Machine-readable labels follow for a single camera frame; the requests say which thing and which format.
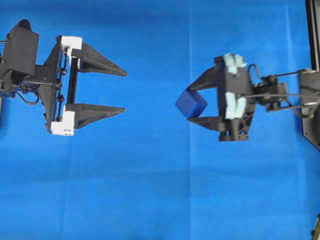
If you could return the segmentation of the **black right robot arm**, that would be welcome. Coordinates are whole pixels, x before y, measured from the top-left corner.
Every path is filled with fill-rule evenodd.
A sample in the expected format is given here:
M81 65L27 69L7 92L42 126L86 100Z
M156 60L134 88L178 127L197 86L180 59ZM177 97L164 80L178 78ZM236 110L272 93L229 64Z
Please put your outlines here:
M219 132L221 142L246 141L256 105L267 112L293 110L302 120L302 134L316 148L320 147L320 73L316 70L298 70L301 99L293 105L287 85L278 82L279 75L261 77L253 83L250 69L257 65L247 64L238 54L227 53L214 59L215 65L203 72L190 84L177 106L183 115L194 124ZM218 116L203 117L207 102L198 93L200 90L217 89Z

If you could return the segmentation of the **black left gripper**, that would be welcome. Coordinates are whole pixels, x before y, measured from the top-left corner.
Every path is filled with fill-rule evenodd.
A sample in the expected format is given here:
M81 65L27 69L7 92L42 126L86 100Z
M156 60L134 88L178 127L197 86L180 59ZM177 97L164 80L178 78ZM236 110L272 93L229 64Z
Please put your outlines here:
M73 51L81 50L83 56L80 60L72 56ZM39 79L36 92L44 107L45 128L50 134L73 136L75 129L125 112L124 107L65 103L63 78L67 70L71 70L71 75L75 76L78 69L80 73L127 76L125 70L83 43L81 37L59 35L45 62L36 66L36 77Z

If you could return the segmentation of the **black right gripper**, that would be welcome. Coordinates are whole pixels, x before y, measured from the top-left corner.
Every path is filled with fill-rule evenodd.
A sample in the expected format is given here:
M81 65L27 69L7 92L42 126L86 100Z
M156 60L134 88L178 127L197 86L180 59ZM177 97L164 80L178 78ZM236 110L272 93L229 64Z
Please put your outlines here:
M247 63L239 54L227 53L216 60L216 66L204 71L189 91L217 88L219 116L189 117L191 123L219 131L221 142L246 141L256 107L245 95L253 93L246 70Z

